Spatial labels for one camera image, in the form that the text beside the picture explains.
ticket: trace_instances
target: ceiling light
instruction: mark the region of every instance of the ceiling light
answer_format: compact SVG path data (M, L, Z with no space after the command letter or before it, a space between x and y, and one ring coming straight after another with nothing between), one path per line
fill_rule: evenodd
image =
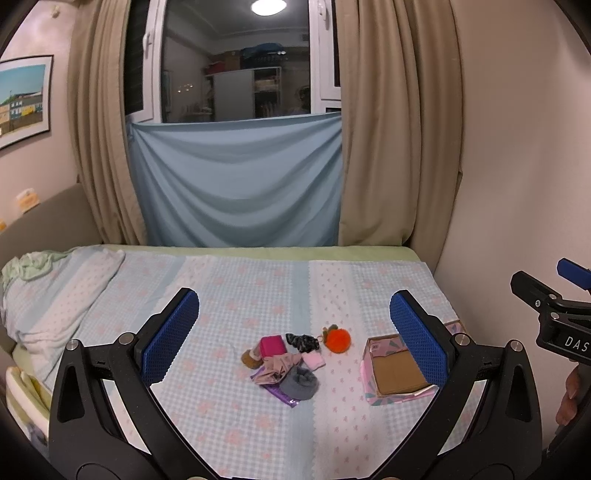
M287 4L284 0L256 0L251 6L251 10L262 17L270 17L285 10Z

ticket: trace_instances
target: blue cloth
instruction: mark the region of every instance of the blue cloth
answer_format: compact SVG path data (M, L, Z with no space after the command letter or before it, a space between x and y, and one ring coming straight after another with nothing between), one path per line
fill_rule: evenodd
M132 124L129 150L150 245L336 245L340 113Z

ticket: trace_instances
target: headboard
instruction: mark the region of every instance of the headboard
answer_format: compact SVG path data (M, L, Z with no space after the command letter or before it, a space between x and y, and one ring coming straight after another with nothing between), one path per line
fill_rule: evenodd
M101 243L82 185L76 184L42 202L0 233L0 268L29 252L63 252ZM10 353L14 345L0 325L2 349Z

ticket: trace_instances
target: cardboard box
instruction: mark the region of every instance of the cardboard box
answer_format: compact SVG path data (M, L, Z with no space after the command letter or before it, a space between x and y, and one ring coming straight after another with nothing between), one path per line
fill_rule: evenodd
M452 335L466 331L459 320L446 327ZM415 400L437 391L423 377L400 335L368 339L361 362L361 379L365 399L372 406Z
M226 71L240 70L240 50L227 51L224 54L224 63L226 64Z

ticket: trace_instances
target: purple packet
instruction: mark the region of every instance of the purple packet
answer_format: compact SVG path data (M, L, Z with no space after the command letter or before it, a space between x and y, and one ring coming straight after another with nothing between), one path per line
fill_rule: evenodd
M262 370L264 367L262 367L258 372L256 372L252 377L251 380L254 379ZM291 408L295 408L298 406L298 404L300 403L299 400L294 400L293 398L285 395L281 389L279 388L279 384L274 384L274 385L260 385L260 387L264 388L265 390L267 390L271 395L273 395L275 398L279 398L279 400L281 400L285 405L288 405Z

